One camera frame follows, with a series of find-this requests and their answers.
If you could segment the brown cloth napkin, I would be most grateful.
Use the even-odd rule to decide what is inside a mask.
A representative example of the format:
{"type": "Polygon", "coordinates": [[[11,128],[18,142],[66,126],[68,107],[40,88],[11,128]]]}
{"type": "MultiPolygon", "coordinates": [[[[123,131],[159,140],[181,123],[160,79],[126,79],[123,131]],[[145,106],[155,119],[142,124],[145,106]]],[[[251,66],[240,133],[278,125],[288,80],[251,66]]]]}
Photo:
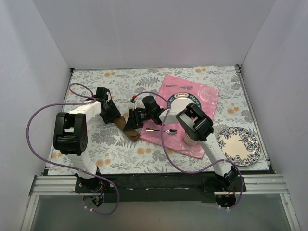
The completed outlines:
{"type": "Polygon", "coordinates": [[[114,118],[113,123],[133,142],[136,142],[140,138],[140,134],[136,130],[131,129],[128,131],[124,131],[126,121],[123,116],[121,116],[120,118],[114,118]]]}

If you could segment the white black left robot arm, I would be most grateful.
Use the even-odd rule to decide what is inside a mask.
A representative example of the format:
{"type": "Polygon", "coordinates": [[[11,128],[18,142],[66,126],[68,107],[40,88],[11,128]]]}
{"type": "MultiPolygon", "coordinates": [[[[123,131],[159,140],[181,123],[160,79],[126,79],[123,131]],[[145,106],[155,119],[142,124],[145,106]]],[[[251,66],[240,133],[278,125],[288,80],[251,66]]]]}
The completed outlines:
{"type": "Polygon", "coordinates": [[[86,187],[93,193],[102,188],[102,180],[96,175],[99,170],[85,153],[88,145],[87,123],[100,116],[104,123],[113,123],[121,114],[112,100],[110,90],[98,87],[93,98],[69,112],[56,115],[53,147],[66,155],[79,171],[78,176],[86,180],[86,187]]]}

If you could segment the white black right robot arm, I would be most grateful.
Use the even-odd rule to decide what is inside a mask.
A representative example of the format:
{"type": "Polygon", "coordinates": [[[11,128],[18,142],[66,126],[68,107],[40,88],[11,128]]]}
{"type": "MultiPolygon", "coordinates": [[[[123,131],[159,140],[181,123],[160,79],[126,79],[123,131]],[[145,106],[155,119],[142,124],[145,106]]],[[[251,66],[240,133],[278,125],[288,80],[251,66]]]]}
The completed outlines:
{"type": "Polygon", "coordinates": [[[187,104],[182,110],[173,110],[170,103],[167,103],[167,108],[160,107],[153,96],[146,96],[142,102],[144,108],[129,110],[124,131],[142,128],[143,123],[148,120],[152,120],[161,127],[168,124],[180,124],[184,129],[184,134],[201,145],[211,164],[195,172],[184,171],[177,166],[174,168],[185,174],[197,174],[213,167],[218,187],[221,190],[231,190],[237,180],[241,182],[241,190],[244,188],[244,180],[239,169],[232,161],[224,157],[217,143],[212,119],[195,103],[187,104]]]}

